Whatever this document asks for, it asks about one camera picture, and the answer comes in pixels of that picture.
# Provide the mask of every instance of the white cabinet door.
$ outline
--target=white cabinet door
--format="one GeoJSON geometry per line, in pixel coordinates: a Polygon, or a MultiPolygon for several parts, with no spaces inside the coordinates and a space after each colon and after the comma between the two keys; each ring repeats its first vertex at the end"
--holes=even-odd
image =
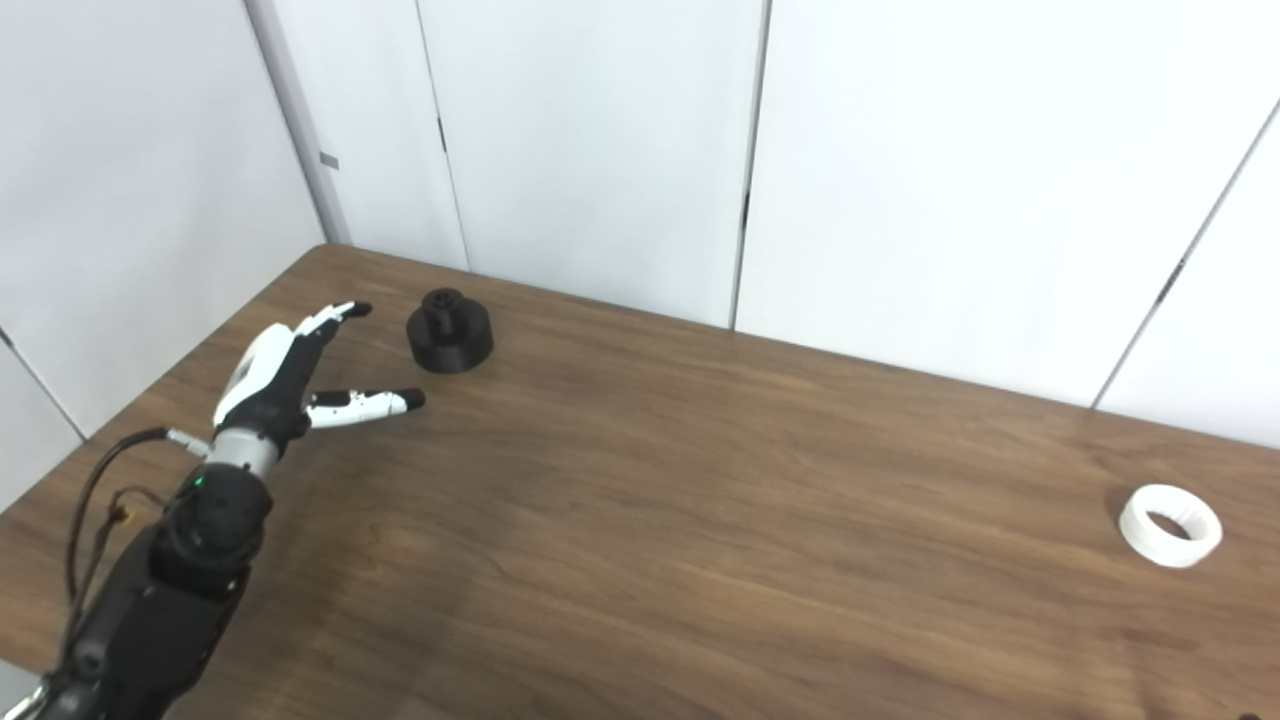
{"type": "Polygon", "coordinates": [[[737,328],[1092,402],[1280,95],[1277,27],[774,0],[737,328]]]}
{"type": "Polygon", "coordinates": [[[760,0],[420,0],[471,269],[726,325],[760,0]]]}
{"type": "Polygon", "coordinates": [[[413,0],[246,4],[333,240],[467,269],[413,0]]]}
{"type": "Polygon", "coordinates": [[[1272,120],[1100,407],[1280,447],[1277,268],[1272,120]]]}
{"type": "Polygon", "coordinates": [[[4,409],[0,413],[3,511],[74,450],[79,437],[4,343],[0,343],[0,407],[4,409]]]}
{"type": "Polygon", "coordinates": [[[239,3],[0,3],[0,324],[86,434],[321,241],[239,3]]]}

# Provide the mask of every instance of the white plastic ring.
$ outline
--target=white plastic ring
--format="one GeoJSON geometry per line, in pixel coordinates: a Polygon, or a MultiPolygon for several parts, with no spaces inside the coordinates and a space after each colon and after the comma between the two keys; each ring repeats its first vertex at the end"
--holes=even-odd
{"type": "Polygon", "coordinates": [[[1120,533],[1156,565],[1190,568],[1222,542],[1222,523],[1208,503],[1183,488],[1143,486],[1120,514],[1120,533]],[[1178,523],[1187,538],[1165,532],[1148,512],[1178,523]]]}

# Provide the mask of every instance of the robotic hand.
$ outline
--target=robotic hand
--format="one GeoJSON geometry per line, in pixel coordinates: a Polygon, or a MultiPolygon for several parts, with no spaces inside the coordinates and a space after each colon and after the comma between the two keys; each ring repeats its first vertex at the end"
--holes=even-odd
{"type": "Polygon", "coordinates": [[[275,324],[259,334],[218,404],[211,443],[156,428],[122,441],[99,462],[73,520],[72,611],[58,667],[5,720],[159,719],[196,684],[244,593],[273,506],[264,480],[289,442],[311,428],[362,423],[426,402],[416,388],[305,395],[339,325],[371,310],[365,302],[330,305],[297,328],[275,324]],[[83,610],[124,491],[99,530],[90,577],[78,583],[76,544],[90,492],[118,452],[148,439],[177,442],[204,462],[164,503],[160,520],[129,543],[83,610]]]}

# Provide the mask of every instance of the black cylindrical object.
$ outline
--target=black cylindrical object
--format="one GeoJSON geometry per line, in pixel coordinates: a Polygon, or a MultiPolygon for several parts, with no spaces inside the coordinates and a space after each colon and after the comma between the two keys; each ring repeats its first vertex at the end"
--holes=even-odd
{"type": "Polygon", "coordinates": [[[433,373],[465,373],[493,352],[489,311],[452,287],[426,293],[404,331],[413,360],[433,373]]]}

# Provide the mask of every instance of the wire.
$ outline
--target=wire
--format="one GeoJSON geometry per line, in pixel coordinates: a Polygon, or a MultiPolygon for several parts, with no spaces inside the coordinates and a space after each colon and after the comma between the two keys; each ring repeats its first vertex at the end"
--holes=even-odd
{"type": "Polygon", "coordinates": [[[84,527],[84,514],[88,511],[88,502],[93,497],[93,489],[97,488],[99,480],[102,479],[102,473],[111,464],[113,460],[125,450],[142,445],[143,442],[152,442],[166,439],[169,434],[168,428],[150,428],[127,436],[120,442],[115,443],[111,450],[106,451],[106,455],[97,461],[93,470],[90,471],[88,477],[84,478],[84,487],[81,489],[79,500],[76,502],[76,512],[72,515],[72,532],[67,541],[67,557],[64,559],[64,571],[67,580],[67,601],[70,605],[76,605],[76,597],[79,594],[77,589],[84,591],[84,588],[77,588],[76,582],[76,552],[79,547],[81,529],[84,527]]]}
{"type": "Polygon", "coordinates": [[[111,493],[111,502],[106,507],[106,520],[93,533],[93,547],[90,551],[88,565],[84,568],[84,578],[81,579],[76,597],[72,598],[72,607],[67,615],[67,626],[63,629],[63,641],[59,646],[58,664],[54,666],[55,675],[65,675],[70,670],[72,646],[76,643],[76,635],[79,634],[81,620],[84,615],[84,602],[88,600],[90,588],[93,585],[93,575],[97,573],[97,566],[102,562],[102,555],[106,552],[106,541],[110,539],[111,530],[116,525],[129,519],[129,511],[120,505],[120,500],[127,495],[142,496],[160,509],[168,509],[169,506],[159,495],[142,486],[129,486],[111,493]]]}

